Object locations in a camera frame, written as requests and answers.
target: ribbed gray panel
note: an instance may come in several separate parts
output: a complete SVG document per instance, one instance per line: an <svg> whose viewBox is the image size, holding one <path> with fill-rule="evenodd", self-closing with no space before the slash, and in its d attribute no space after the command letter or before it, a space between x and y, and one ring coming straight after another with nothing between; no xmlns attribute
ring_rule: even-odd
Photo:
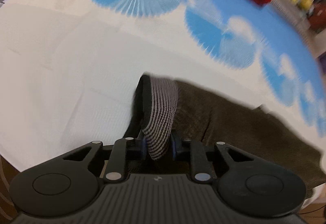
<svg viewBox="0 0 326 224"><path fill-rule="evenodd" d="M71 216L38 219L20 214L14 224L304 224L298 216L262 220L226 207L212 187L186 175L131 175L106 185L96 201Z"/></svg>

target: triangular cutout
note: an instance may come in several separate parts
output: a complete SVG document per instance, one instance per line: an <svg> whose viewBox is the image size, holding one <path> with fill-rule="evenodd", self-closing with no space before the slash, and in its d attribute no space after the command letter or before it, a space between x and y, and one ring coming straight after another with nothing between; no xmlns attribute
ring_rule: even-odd
<svg viewBox="0 0 326 224"><path fill-rule="evenodd" d="M253 159L233 149L228 149L228 153L235 162L253 161Z"/></svg>
<svg viewBox="0 0 326 224"><path fill-rule="evenodd" d="M92 147L86 147L79 151L76 151L67 157L64 158L64 160L73 160L73 161L82 161L86 157L86 155L89 153L89 151L92 149Z"/></svg>

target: brown garment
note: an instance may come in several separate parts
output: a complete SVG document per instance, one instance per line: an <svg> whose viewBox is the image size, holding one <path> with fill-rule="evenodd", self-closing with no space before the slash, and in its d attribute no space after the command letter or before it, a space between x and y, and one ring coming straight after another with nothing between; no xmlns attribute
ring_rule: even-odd
<svg viewBox="0 0 326 224"><path fill-rule="evenodd" d="M16 217L17 211L9 196L9 184L19 172L0 156L0 223L6 224Z"/></svg>
<svg viewBox="0 0 326 224"><path fill-rule="evenodd" d="M312 188L326 182L320 152L301 141L275 116L249 109L227 99L177 81L178 105L173 126L182 138L213 145L223 141L291 170Z"/></svg>

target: gray fabric with white lines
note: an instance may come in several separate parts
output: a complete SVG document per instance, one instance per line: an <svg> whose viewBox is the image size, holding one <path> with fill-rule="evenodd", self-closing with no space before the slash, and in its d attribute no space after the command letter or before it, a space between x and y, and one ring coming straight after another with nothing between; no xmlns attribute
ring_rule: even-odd
<svg viewBox="0 0 326 224"><path fill-rule="evenodd" d="M152 110L149 123L143 133L149 155L153 160L161 158L168 149L174 114L178 103L177 84L169 79L150 77Z"/></svg>

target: black cable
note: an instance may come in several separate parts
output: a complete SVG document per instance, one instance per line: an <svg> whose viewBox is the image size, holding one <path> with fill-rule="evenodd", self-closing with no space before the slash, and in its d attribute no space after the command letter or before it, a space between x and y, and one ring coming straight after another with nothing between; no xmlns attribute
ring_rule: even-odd
<svg viewBox="0 0 326 224"><path fill-rule="evenodd" d="M326 207L326 205L323 205L321 208L319 209L316 209L316 210L313 210L313 211L310 211L310 212L305 212L305 213L299 213L299 215L304 215L304 214L309 214L309 213L313 213L313 212L316 212L318 210L321 210L322 208Z"/></svg>

